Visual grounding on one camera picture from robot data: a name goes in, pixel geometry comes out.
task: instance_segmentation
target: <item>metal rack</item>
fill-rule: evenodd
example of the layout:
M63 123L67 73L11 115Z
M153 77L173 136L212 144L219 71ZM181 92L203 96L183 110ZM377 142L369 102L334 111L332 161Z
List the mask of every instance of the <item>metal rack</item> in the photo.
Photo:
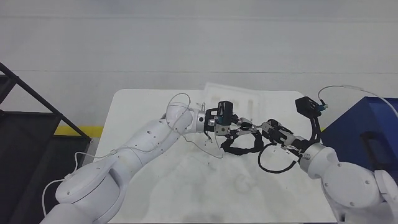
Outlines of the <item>metal rack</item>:
M0 209L0 223L40 223L43 219L41 197L51 181L62 179L75 168L74 155L86 152L92 139L41 97L15 73L0 63L0 106L15 86L20 86L49 113L0 110L0 163L3 177L0 197L7 202ZM54 135L60 122L69 125L79 136ZM83 163L78 156L78 166ZM58 204L57 184L47 189L45 206Z

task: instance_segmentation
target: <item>table surface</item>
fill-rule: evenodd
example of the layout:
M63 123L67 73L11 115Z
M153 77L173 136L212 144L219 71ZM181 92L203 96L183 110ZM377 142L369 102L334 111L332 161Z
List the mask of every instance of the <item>table surface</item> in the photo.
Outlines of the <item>table surface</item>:
M165 112L175 94L185 92L192 104L203 101L201 90L120 90L113 98L97 156L124 144L142 125ZM296 91L261 91L264 121L274 118L295 135L309 138L310 122L295 110ZM189 134L203 146L203 134ZM251 135L239 137L251 147ZM265 150L262 164L279 170L291 160L281 150ZM272 223L336 222L319 180L310 179L299 165L283 174L258 167L257 154L224 154L216 159L180 138L165 154L142 168L131 180L124 203L110 223Z

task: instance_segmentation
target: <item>yellow floor line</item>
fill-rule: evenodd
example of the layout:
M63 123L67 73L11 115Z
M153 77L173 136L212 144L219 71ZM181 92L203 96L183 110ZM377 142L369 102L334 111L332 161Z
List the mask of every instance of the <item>yellow floor line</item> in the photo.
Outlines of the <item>yellow floor line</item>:
M91 138L100 138L102 131L104 129L103 126L78 126L78 127ZM79 136L79 134L69 126L59 126L55 131L55 135Z

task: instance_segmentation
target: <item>black cable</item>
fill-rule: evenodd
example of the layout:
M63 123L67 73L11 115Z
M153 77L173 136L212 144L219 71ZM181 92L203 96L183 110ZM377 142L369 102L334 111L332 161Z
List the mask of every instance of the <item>black cable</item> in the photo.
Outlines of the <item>black cable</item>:
M264 167L261 165L260 158L261 158L261 154L262 154L262 153L267 149L267 147L269 147L269 146L276 146L276 144L270 142L269 144L265 145L264 148L262 148L262 150L261 150L260 153L259 153L258 163L259 163L259 167L260 167L263 171L268 172L268 173L272 173L272 174L280 174L280 173L286 172L286 171L290 170L291 168L293 168L293 166L296 164L296 161L293 161L288 167L286 167L285 169L282 169L282 170L269 170L269 169L264 168Z

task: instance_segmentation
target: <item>black object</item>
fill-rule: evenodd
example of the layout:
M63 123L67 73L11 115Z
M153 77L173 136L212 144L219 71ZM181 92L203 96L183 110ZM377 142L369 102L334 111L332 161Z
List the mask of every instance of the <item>black object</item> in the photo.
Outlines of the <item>black object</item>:
M226 135L227 139L224 143L221 144L220 148L224 150L224 152L228 152L237 156L242 156L247 153L257 153L261 151L261 149L264 146L264 142L262 141L262 136L259 131L256 133L252 133L254 136L254 146L253 148L238 148L238 147L231 147L231 145L234 143L235 139L239 137L237 135L236 130L231 130L231 132Z
M321 110L324 110L324 107L307 96L295 100L295 104L297 112L311 121L312 135L309 143L312 145L316 142L320 142L321 127L318 117L322 115Z
M209 120L214 119L215 124L220 126L230 126L232 123L238 123L238 117L233 113L234 105L229 101L220 101L217 108L210 108L205 113L205 131L214 132L215 125L209 125Z
M304 96L303 98L295 100L295 103L297 112L309 119L317 118L322 114L319 111L320 105L311 100L310 97Z
M6 66L0 63L0 71L2 71L5 76L13 80L16 84L18 84L22 89L32 95L36 100L42 103L46 108L48 108L51 112L58 115L65 124L69 125L73 130L75 130L80 136L86 138L87 140L91 140L89 136L87 136L82 130L80 130L75 124L73 124L67 117L65 117L61 112L59 112L55 107L53 107L47 100L41 97L33 88L31 88L28 84L22 81L15 73L9 70Z
M379 162L377 156L375 155L372 145L370 142L377 140L377 135L371 131L366 131L359 135L363 141L363 145L368 155L369 161L372 164L373 170L385 170L388 167L388 164Z
M51 111L24 113L0 110L0 163L3 173L0 198L6 203L0 208L0 223L37 224L44 217L41 207L44 187L74 170L74 154L77 151L86 152L91 138L2 63L0 71L4 73L0 76L2 100L14 85L19 85ZM55 136L61 121L81 136ZM78 167L82 162L83 156L78 156ZM48 188L45 201L47 211L58 204L56 188L57 184Z
M279 131L285 131L286 133L293 134L291 130L281 126L279 122L274 119L269 119L267 122L270 123L273 129L268 130L268 133L266 133L265 131L261 131L261 134L263 137L270 140L270 142L279 143L279 144L284 143L281 141L281 139L286 140L287 136Z
M269 144L265 145L264 148L262 148L262 150L260 151L259 157L258 157L258 160L257 160L257 162L259 164L259 167L263 171L268 172L268 173L272 173L272 174L281 174L281 173L287 172L288 170L293 168L293 166L296 164L296 161L293 161L289 166L287 166L285 169L282 169L282 170L269 170L269 169L266 169L264 166L262 166L261 162L260 162L261 155L269 146L276 146L276 143L270 142Z
M0 75L0 104L15 86L15 81L6 75Z
M220 101L217 108L217 124L220 126L230 126L232 124L234 105L229 101Z

